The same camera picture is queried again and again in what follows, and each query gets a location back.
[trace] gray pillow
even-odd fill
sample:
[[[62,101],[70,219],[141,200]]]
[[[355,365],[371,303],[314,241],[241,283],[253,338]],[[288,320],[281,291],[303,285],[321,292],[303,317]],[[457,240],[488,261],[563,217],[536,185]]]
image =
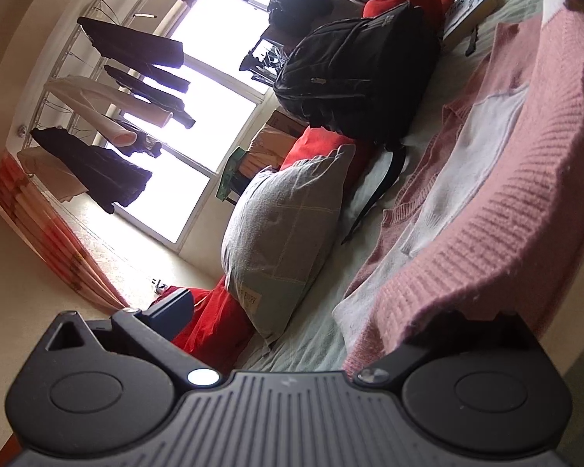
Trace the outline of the gray pillow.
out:
[[[326,259],[342,207],[355,146],[259,172],[242,193],[222,246],[225,287],[267,344],[292,312]]]

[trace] book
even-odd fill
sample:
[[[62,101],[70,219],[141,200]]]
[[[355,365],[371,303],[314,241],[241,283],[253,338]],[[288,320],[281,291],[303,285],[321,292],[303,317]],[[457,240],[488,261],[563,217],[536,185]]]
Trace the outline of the book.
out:
[[[452,49],[498,6],[497,0],[454,0],[445,15],[443,46]]]

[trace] triangular hole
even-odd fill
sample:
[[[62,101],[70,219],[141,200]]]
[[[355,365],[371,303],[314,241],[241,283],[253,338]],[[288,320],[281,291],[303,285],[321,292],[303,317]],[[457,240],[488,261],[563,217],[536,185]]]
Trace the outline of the triangular hole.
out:
[[[73,323],[63,323],[60,330],[56,332],[54,338],[50,341],[48,351],[59,351],[60,349],[81,348],[84,341],[76,326]]]

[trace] orange curtain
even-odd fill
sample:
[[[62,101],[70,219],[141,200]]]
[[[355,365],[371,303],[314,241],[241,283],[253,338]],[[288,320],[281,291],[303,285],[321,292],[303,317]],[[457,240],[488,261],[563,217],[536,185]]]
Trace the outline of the orange curtain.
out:
[[[0,207],[56,275],[80,296],[116,311],[128,303],[72,229],[5,152],[0,163]]]

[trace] ribbed plastic surface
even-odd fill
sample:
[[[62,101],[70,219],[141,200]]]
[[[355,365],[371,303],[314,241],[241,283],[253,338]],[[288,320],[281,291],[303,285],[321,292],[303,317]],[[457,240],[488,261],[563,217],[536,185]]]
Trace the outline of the ribbed plastic surface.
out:
[[[130,451],[61,460],[28,451],[15,467],[561,467],[553,453],[482,462],[444,451],[412,430],[387,393],[342,373],[239,372],[191,392],[166,426]]]

